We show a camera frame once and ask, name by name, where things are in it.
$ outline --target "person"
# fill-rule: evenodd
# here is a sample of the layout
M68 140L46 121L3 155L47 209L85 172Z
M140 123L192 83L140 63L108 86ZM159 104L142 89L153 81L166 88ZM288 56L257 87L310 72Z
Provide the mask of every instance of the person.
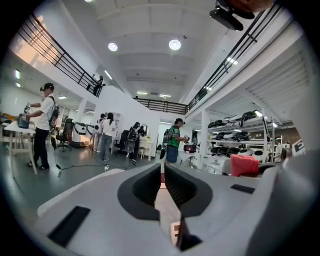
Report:
M180 128L184 125L184 121L181 118L177 118L174 125L169 129L169 139L166 146L166 161L168 163L177 162L178 149L180 142L187 142L188 139L185 137L180 137Z
M102 126L102 123L103 123L105 117L106 117L106 115L104 113L102 113L100 115L100 119L98 119L96 122ZM101 140L102 140L102 133L94 135L94 144L93 144L93 151L94 152L100 153L100 151L101 151Z
M282 145L281 145L279 139L276 139L274 144L276 144L274 161L281 162Z
M95 87L93 88L93 95L96 96L97 92L100 88L102 88L102 82L104 80L104 77L102 75L100 75L99 80L96 82L97 84L95 85Z
M112 143L112 136L116 130L116 123L114 121L114 114L108 113L107 118L102 122L102 139L100 158L103 161L109 161L109 149Z
M33 113L28 113L25 117L26 120L39 117L38 121L36 122L33 142L33 160L35 166L38 167L37 162L39 160L39 157L41 158L40 170L49 169L46 139L50 130L49 119L51 118L55 107L55 102L51 98L54 97L54 89L55 87L52 83L46 83L43 86L43 93L45 97L44 101L42 103L30 104L30 107L32 108L40 109ZM28 167L32 167L31 161L27 165Z
M130 161L137 163L137 157L138 157L138 151L139 151L139 145L140 145L140 134L143 133L144 130L140 128L139 122L136 122L134 126L131 126L129 133L132 131L132 129L136 131L136 139L135 139L133 152L129 154L129 159Z

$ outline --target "black metal railing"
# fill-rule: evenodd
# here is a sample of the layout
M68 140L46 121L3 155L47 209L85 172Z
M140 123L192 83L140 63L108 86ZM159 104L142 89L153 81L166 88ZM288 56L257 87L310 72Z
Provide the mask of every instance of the black metal railing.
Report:
M230 70L236 66L241 58L246 55L253 42L257 43L257 37L267 27L271 20L275 17L280 6L273 5L269 11L264 15L265 11L259 12L256 18L253 20L249 28L245 31L240 40L232 48L230 53L225 57L223 62L214 71L210 78L206 81L199 92L188 104L187 111L190 111L209 91L211 91L221 80L224 78Z
M32 14L25 20L18 34L47 61L64 74L84 87L88 92L99 97L102 87L88 74L50 35L41 22Z
M187 105L180 103L173 103L155 99L133 98L137 102L147 107L150 110L175 113L185 115L187 113Z

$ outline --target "black cap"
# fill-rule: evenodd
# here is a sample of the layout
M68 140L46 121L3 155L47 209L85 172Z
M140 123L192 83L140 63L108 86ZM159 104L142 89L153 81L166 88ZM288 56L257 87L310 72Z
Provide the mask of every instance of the black cap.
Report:
M234 14L239 15L240 17L242 17L244 19L252 20L252 19L255 18L255 15L253 14L253 12L244 12L242 10L232 8L231 6L229 6L226 3L226 0L218 0L218 2L224 8L227 8L227 9L231 10Z
M174 122L174 124L176 125L177 123L182 122L184 125L186 124L181 118L177 118Z
M46 90L46 89L48 89L48 88L50 88L51 90L54 90L54 89L55 89L53 83L51 83L51 82L47 82L47 83L43 86L43 90Z

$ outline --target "fluorescent light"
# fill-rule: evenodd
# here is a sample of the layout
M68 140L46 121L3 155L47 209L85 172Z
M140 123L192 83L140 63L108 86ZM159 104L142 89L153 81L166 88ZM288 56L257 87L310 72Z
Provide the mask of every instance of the fluorescent light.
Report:
M111 75L109 75L109 73L105 70L104 71L105 73L106 73L106 75L112 80L112 77L111 77Z
M233 63L234 65L237 65L239 63L238 61L236 61L236 60L234 60L233 58L230 58L230 57L228 57L226 60L228 62L230 62L230 63Z
M173 39L169 42L169 47L174 51L179 50L181 47L181 42L177 39Z
M254 113L256 113L258 117L262 117L262 113L260 113L258 110L254 111Z
M112 52L115 52L116 50L118 50L118 46L114 42L109 43L108 48Z
M18 69L14 71L14 76L16 79L20 79L20 71Z
M165 125L172 125L172 122L159 122L160 124L165 124Z

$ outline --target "gray floor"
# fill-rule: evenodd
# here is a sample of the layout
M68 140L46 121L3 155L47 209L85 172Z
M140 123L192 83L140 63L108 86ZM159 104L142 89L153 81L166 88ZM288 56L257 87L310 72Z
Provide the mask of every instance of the gray floor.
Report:
M0 166L2 188L4 189L7 201L16 210L24 221L33 223L37 219L37 208L57 196L58 194L72 188L73 186L86 181L96 175L103 173L104 164L99 159L99 154L93 153L89 148L72 148L72 151L63 152L61 148L55 151L51 145L47 145L48 162L50 170L38 170L38 175L33 173L32 168L28 168L26 163L30 161L27 153L19 153L14 156L13 168L15 179L12 178L12 168L10 165L9 151L6 149L7 142L0 142ZM155 159L148 161L138 158L136 166L129 161L124 154L115 156L110 155L109 170L114 168L128 171L134 167L144 166L155 163Z

